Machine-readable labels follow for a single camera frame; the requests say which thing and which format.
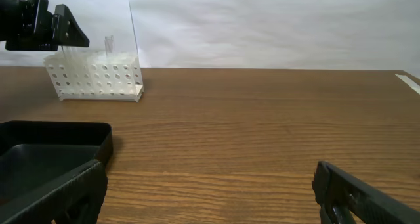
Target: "white backdrop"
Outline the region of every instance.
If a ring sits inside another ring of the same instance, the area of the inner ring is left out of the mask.
[[[126,0],[69,6],[91,42],[134,47]],[[418,0],[131,0],[151,67],[401,69],[420,72]],[[41,66],[45,53],[0,51],[0,65]]]

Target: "wooden table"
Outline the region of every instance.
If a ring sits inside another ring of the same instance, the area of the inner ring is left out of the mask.
[[[143,69],[139,103],[0,68],[0,120],[107,122],[99,223],[319,223],[327,160],[420,210],[420,95],[391,71]]]

